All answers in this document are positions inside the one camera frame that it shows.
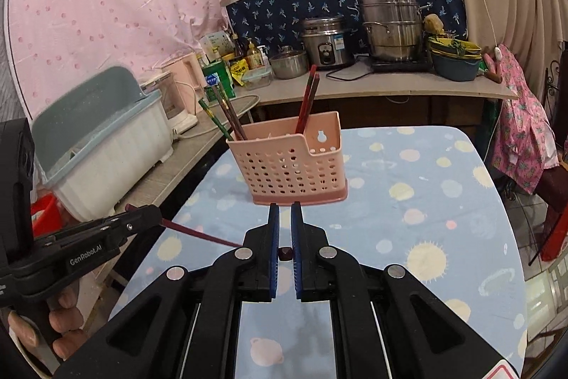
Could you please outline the person's left hand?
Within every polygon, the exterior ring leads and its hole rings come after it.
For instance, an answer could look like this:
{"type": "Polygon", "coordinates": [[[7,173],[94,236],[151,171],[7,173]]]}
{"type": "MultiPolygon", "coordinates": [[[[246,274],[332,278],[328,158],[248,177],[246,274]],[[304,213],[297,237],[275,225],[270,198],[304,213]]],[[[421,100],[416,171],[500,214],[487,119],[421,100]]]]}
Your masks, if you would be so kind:
{"type": "MultiPolygon", "coordinates": [[[[73,355],[88,339],[82,330],[84,318],[77,308],[79,283],[64,288],[57,296],[57,304],[50,310],[51,328],[61,335],[52,343],[54,353],[63,361],[73,355]]],[[[17,312],[10,311],[8,325],[20,343],[33,354],[38,353],[38,331],[17,312]]]]}

